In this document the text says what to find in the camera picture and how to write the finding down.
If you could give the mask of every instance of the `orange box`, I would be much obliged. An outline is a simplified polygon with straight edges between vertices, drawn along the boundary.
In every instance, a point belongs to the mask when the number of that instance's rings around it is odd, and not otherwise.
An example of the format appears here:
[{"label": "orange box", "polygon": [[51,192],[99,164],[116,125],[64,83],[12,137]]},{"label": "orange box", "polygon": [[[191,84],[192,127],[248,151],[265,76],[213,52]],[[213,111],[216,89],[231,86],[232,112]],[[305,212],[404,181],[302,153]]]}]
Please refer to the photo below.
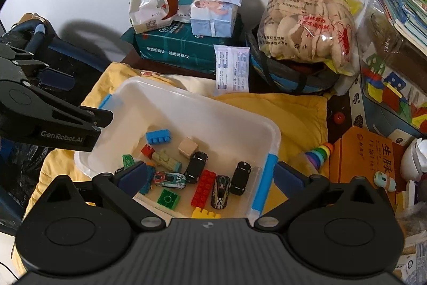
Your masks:
[{"label": "orange box", "polygon": [[[356,126],[351,127],[334,144],[334,152],[330,156],[329,180],[331,182],[349,183],[356,175],[366,177],[374,184],[376,172],[383,172],[395,177],[393,142],[383,136]],[[394,205],[395,192],[387,193]]]}]

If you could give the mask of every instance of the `wet wipes package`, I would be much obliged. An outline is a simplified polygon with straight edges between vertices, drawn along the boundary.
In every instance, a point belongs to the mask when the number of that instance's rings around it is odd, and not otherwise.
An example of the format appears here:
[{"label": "wet wipes package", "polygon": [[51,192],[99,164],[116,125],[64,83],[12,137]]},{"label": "wet wipes package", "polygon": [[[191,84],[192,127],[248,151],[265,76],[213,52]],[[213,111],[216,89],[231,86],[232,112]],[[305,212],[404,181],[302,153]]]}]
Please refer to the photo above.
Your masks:
[{"label": "wet wipes package", "polygon": [[216,95],[249,92],[249,48],[214,45]]},{"label": "wet wipes package", "polygon": [[191,30],[194,35],[230,38],[238,6],[217,0],[195,0],[191,4]]}]

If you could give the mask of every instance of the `bag of shrimp chips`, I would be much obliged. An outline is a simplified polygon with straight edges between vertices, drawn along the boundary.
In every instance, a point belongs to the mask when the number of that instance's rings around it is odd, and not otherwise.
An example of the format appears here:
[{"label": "bag of shrimp chips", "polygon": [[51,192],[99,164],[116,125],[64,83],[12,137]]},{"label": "bag of shrimp chips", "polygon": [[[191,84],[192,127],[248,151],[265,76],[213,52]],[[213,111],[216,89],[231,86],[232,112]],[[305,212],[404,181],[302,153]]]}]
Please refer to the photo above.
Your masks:
[{"label": "bag of shrimp chips", "polygon": [[260,50],[277,60],[324,62],[351,76],[358,55],[354,17],[362,9],[362,0],[268,0]]}]

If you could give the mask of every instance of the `ribbed gray surface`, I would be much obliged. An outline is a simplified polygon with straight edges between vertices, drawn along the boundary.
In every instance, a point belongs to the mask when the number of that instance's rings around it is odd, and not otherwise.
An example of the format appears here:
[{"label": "ribbed gray surface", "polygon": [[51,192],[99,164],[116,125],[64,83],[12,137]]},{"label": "ribbed gray surface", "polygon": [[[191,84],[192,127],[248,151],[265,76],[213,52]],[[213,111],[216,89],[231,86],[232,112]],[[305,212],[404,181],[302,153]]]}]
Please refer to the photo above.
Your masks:
[{"label": "ribbed gray surface", "polygon": [[109,269],[78,279],[27,274],[25,284],[60,285],[398,285],[389,274],[339,280],[292,259],[278,236],[248,227],[245,219],[172,219],[158,233],[140,235],[129,254]]}]

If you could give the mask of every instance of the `metal screw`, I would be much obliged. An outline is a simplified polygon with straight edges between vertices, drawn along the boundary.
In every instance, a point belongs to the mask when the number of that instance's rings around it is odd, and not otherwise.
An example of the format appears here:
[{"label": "metal screw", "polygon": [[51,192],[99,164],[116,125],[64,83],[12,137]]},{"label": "metal screw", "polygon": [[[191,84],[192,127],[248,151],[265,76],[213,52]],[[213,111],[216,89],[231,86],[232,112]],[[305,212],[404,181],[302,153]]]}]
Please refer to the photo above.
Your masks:
[{"label": "metal screw", "polygon": [[264,216],[258,219],[258,225],[261,227],[276,227],[279,224],[279,220],[272,216]]},{"label": "metal screw", "polygon": [[159,227],[161,225],[161,220],[155,216],[147,216],[141,220],[141,225],[148,228]]}]

